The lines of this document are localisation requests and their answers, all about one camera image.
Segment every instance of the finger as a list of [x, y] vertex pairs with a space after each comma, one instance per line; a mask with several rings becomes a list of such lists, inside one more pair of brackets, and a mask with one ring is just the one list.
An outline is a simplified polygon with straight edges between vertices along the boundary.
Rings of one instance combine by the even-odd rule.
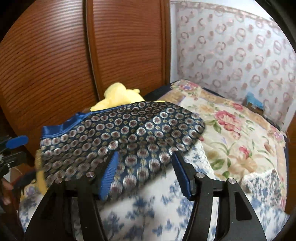
[[5, 178], [2, 178], [2, 184], [3, 184], [3, 187], [6, 190], [12, 190], [13, 189], [13, 185], [11, 185], [8, 181], [6, 181]]
[[8, 197], [2, 197], [2, 201], [4, 205], [8, 205], [11, 203], [10, 199]]

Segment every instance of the human hand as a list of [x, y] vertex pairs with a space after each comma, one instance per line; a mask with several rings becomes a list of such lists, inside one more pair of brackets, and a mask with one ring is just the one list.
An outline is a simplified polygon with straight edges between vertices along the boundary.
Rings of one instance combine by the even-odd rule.
[[[5, 178], [2, 178], [2, 188], [6, 190], [12, 190], [13, 186], [8, 181], [6, 181]], [[8, 205], [11, 203], [10, 198], [5, 195], [1, 197], [1, 199], [4, 205]]]

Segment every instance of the yellow stuffed toy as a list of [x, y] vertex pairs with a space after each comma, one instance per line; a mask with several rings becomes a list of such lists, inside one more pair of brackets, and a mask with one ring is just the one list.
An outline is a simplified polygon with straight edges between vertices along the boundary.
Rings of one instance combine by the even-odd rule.
[[114, 83], [110, 85], [108, 89], [106, 89], [104, 97], [105, 99], [94, 105], [91, 108], [91, 111], [104, 110], [124, 104], [145, 101], [143, 97], [140, 96], [139, 89], [129, 90], [121, 83]]

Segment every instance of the metal screw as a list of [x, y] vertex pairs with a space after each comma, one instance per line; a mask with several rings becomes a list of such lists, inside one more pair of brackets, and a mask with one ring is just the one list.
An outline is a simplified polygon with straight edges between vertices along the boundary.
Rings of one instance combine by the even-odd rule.
[[63, 181], [61, 177], [58, 177], [54, 182], [60, 184]]
[[235, 180], [234, 178], [232, 178], [232, 177], [229, 178], [228, 181], [229, 181], [231, 184], [235, 184], [235, 183], [236, 183], [236, 180]]
[[93, 176], [94, 176], [94, 172], [87, 172], [87, 173], [86, 173], [86, 176], [87, 176], [87, 177], [93, 177]]
[[202, 172], [197, 172], [195, 175], [197, 177], [199, 177], [199, 178], [204, 178], [205, 177], [205, 175]]

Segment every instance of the dark blue patterned cloth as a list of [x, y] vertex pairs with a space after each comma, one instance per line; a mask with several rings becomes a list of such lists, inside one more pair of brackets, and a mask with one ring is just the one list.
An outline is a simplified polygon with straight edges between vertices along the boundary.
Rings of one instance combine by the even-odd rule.
[[110, 150], [118, 150], [120, 163], [110, 196], [154, 178], [170, 163], [173, 151], [187, 153], [205, 128], [198, 115], [168, 102], [138, 102], [73, 118], [76, 121], [44, 127], [46, 182], [80, 178], [104, 162]]

